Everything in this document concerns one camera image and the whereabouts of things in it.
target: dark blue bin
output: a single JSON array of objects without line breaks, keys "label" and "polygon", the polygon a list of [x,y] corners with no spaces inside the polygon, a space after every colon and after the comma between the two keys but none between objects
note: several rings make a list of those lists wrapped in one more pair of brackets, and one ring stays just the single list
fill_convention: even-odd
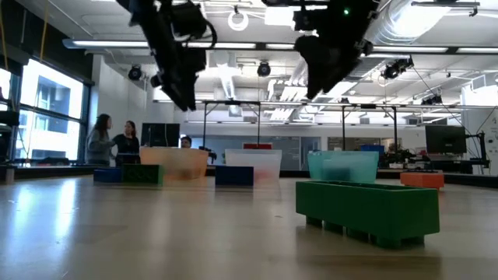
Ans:
[{"label": "dark blue bin", "polygon": [[252,166],[217,166],[216,186],[254,186],[254,167]]},{"label": "dark blue bin", "polygon": [[383,145],[361,145],[360,149],[363,152],[379,152],[381,155],[385,153]]},{"label": "dark blue bin", "polygon": [[100,168],[93,171],[93,182],[121,183],[121,168]]}]

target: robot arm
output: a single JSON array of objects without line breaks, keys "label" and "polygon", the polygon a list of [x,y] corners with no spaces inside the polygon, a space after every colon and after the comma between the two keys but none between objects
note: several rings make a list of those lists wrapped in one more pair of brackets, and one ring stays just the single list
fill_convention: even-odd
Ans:
[{"label": "robot arm", "polygon": [[[380,0],[262,0],[268,6],[300,6],[294,12],[294,30],[316,30],[317,36],[299,37],[294,49],[308,64],[307,98],[327,93],[341,82],[359,63],[360,55],[368,55],[372,44],[363,39],[370,23],[377,18]],[[209,28],[212,47],[216,32],[190,1],[172,5],[172,0],[117,0],[132,14],[131,25],[139,24],[146,36],[151,55],[159,71],[151,78],[179,108],[195,110],[197,72],[205,69],[205,50],[191,49],[175,40],[175,36],[199,39]],[[326,9],[307,10],[309,5],[326,4]]]}]

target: person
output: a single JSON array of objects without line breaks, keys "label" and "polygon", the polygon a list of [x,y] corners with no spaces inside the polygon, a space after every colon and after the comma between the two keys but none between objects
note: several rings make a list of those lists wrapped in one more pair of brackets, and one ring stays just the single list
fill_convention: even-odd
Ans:
[{"label": "person", "polygon": [[112,119],[108,114],[101,114],[86,139],[86,163],[109,166],[110,150],[114,141],[109,140],[107,130],[112,127]]},{"label": "person", "polygon": [[192,138],[188,136],[184,136],[181,138],[181,148],[182,149],[189,149],[192,147]]},{"label": "person", "polygon": [[117,145],[116,166],[121,166],[123,163],[140,163],[140,142],[133,121],[127,121],[124,133],[116,135],[112,140]]}]

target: computer monitor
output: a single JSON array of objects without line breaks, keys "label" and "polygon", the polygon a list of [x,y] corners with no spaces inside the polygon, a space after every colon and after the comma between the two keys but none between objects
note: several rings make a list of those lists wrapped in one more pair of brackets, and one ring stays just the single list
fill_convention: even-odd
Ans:
[{"label": "computer monitor", "polygon": [[141,143],[148,147],[178,147],[180,124],[142,125]]},{"label": "computer monitor", "polygon": [[427,125],[426,144],[428,153],[467,152],[465,128],[450,125]]}]

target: blue plastic bin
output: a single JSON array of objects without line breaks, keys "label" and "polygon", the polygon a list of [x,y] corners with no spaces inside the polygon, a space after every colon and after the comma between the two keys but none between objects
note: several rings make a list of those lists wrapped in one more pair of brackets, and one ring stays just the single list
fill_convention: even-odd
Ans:
[{"label": "blue plastic bin", "polygon": [[121,168],[99,168],[93,171],[95,183],[121,183]]},{"label": "blue plastic bin", "polygon": [[385,147],[383,145],[361,145],[360,150],[362,152],[379,152],[380,154],[385,153]]},{"label": "blue plastic bin", "polygon": [[216,186],[245,186],[254,185],[254,167],[252,166],[217,166]]},{"label": "blue plastic bin", "polygon": [[373,183],[377,177],[379,152],[322,151],[308,154],[313,180]]}]

